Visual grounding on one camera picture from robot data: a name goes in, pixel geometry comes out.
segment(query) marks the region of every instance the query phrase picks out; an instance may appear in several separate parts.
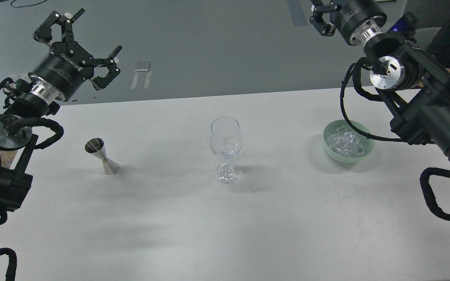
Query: jigger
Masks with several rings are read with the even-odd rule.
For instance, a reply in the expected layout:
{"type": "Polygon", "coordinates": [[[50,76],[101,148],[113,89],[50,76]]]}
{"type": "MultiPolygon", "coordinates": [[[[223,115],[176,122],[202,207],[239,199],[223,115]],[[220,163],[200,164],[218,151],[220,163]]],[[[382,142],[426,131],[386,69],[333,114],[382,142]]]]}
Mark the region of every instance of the jigger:
{"type": "Polygon", "coordinates": [[[88,142],[84,145],[84,150],[102,160],[102,163],[104,164],[104,172],[106,174],[111,175],[119,171],[119,164],[107,158],[107,155],[105,154],[104,141],[99,137],[88,140],[88,142]]]}

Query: bowl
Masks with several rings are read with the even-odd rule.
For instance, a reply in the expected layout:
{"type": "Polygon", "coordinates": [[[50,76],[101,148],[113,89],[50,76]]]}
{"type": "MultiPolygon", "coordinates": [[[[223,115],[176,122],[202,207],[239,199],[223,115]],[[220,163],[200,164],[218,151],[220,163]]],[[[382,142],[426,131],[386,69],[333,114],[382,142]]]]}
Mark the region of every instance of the bowl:
{"type": "MultiPolygon", "coordinates": [[[[356,126],[357,128],[359,128],[360,130],[366,132],[366,133],[370,133],[369,129],[366,128],[366,126],[362,125],[359,122],[356,121],[352,121],[352,124],[354,124],[354,126],[356,126]]],[[[324,133],[323,133],[323,146],[324,146],[324,151],[334,160],[338,161],[338,162],[343,162],[343,163],[356,163],[359,162],[360,160],[366,158],[367,156],[369,156],[372,152],[373,149],[375,148],[375,140],[374,139],[367,139],[366,137],[364,137],[363,135],[355,132],[356,137],[358,137],[361,141],[361,144],[364,146],[365,149],[365,153],[364,155],[358,157],[358,158],[351,158],[351,157],[346,157],[343,155],[340,155],[336,152],[334,152],[326,143],[326,139],[329,135],[331,135],[332,133],[336,132],[337,128],[340,128],[341,126],[344,126],[346,130],[350,130],[352,132],[355,132],[347,123],[345,120],[336,120],[333,121],[331,123],[329,123],[325,128],[324,128],[324,133]]]]}

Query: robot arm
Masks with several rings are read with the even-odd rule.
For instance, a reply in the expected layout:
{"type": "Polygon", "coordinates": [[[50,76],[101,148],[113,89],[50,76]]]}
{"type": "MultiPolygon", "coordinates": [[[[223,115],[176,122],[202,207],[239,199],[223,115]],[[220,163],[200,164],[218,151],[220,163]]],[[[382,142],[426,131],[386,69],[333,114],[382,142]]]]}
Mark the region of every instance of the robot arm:
{"type": "MultiPolygon", "coordinates": [[[[44,115],[56,114],[59,105],[55,102],[68,101],[80,87],[90,79],[98,91],[104,89],[120,73],[114,57],[120,52],[117,46],[106,59],[95,59],[77,41],[74,41],[72,24],[84,13],[81,9],[71,18],[53,11],[45,22],[34,32],[34,39],[50,46],[50,51],[29,73],[31,82],[13,81],[6,78],[0,83],[0,90],[5,89],[7,110],[0,115],[0,150],[15,151],[25,148],[15,169],[0,165],[0,224],[7,220],[7,212],[20,208],[27,192],[30,190],[32,176],[25,174],[34,149],[44,149],[59,140],[64,130],[55,121],[42,118],[44,115]],[[52,25],[60,25],[61,41],[52,40],[52,25]],[[95,67],[106,67],[109,73],[105,77],[93,78],[95,67]],[[46,126],[55,135],[36,144],[38,136],[32,134],[33,126],[46,126]]],[[[10,249],[0,249],[0,255],[8,254],[10,264],[7,280],[14,279],[16,256],[10,249]]]]}
{"type": "MultiPolygon", "coordinates": [[[[450,161],[450,73],[415,44],[416,18],[406,14],[388,32],[383,32],[386,15],[373,0],[333,0],[330,5],[312,0],[312,3],[314,15],[310,22],[322,36],[332,36],[336,28],[348,45],[364,45],[367,57],[352,65],[343,87],[354,75],[354,87],[361,96],[382,101],[391,111],[391,131],[400,140],[408,144],[434,143],[450,161]],[[330,14],[334,25],[324,22],[325,13],[330,14]],[[371,70],[370,79],[378,95],[360,87],[361,69],[371,70]],[[423,88],[409,103],[395,92],[413,89],[420,82],[423,88]]],[[[436,205],[428,182],[432,175],[450,178],[450,171],[428,168],[420,178],[430,210],[450,221],[450,215],[436,205]]]]}

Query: tabletop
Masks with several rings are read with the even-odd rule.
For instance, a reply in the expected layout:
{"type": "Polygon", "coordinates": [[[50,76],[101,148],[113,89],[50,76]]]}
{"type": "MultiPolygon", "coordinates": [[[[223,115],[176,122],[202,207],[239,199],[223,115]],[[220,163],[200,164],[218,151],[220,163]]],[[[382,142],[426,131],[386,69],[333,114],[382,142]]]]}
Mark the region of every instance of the tabletop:
{"type": "MultiPolygon", "coordinates": [[[[382,103],[347,96],[351,119],[393,137],[382,103]]],[[[331,159],[322,133],[342,119],[339,89],[68,105],[52,119],[65,135],[34,152],[32,188],[0,226],[17,280],[450,280],[450,222],[418,180],[450,163],[435,145],[390,142],[331,159]],[[220,116],[243,135],[230,185],[208,143],[220,116]],[[117,174],[84,151],[94,137],[117,174]]],[[[450,212],[450,181],[431,182],[450,212]]]]}

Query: gray floor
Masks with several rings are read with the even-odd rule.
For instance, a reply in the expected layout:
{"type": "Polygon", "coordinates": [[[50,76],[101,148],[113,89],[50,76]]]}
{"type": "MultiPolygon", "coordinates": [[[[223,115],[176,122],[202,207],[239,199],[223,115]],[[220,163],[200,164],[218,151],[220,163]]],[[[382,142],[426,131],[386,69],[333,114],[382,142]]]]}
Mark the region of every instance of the gray floor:
{"type": "MultiPolygon", "coordinates": [[[[9,2],[0,2],[0,80],[32,71],[47,53],[32,33],[51,11],[86,10],[73,30],[95,57],[123,46],[121,74],[111,85],[95,91],[86,82],[68,103],[339,87],[348,66],[364,54],[339,34],[321,37],[306,24],[309,0],[48,0],[21,9],[9,2]],[[136,62],[142,61],[152,63],[150,79],[139,73],[132,89],[136,62]]],[[[379,5],[388,14],[387,29],[399,19],[404,0],[379,5]]],[[[60,38],[58,26],[54,36],[60,38]]]]}

